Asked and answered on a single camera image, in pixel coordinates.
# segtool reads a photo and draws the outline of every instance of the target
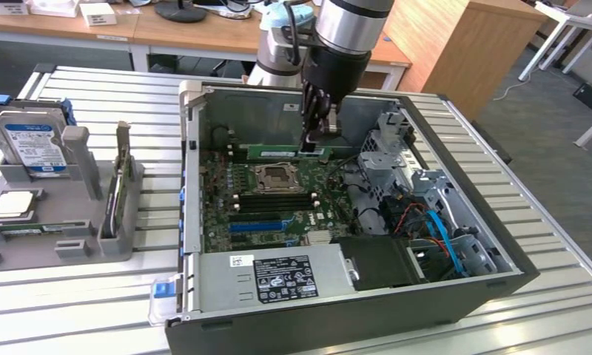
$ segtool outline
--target green motherboard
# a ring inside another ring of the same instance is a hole
[[[328,243],[353,220],[331,149],[299,155],[293,146],[251,146],[201,157],[206,252]]]

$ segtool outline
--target black label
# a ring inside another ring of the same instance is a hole
[[[317,297],[309,257],[255,260],[256,289],[261,303]]]

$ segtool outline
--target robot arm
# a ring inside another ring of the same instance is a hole
[[[393,2],[324,0],[301,69],[303,152],[341,136],[341,102],[357,89]]]

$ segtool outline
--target cpu socket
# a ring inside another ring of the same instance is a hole
[[[295,194],[304,190],[297,181],[297,168],[289,163],[255,166],[252,172],[256,176],[253,191],[260,194]]]

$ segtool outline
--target warning label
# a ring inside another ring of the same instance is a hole
[[[56,172],[66,167],[61,148],[54,143],[54,133],[46,124],[6,124],[10,143],[21,162],[36,171]]]
[[[261,303],[317,297],[309,257],[255,260],[256,288]]]

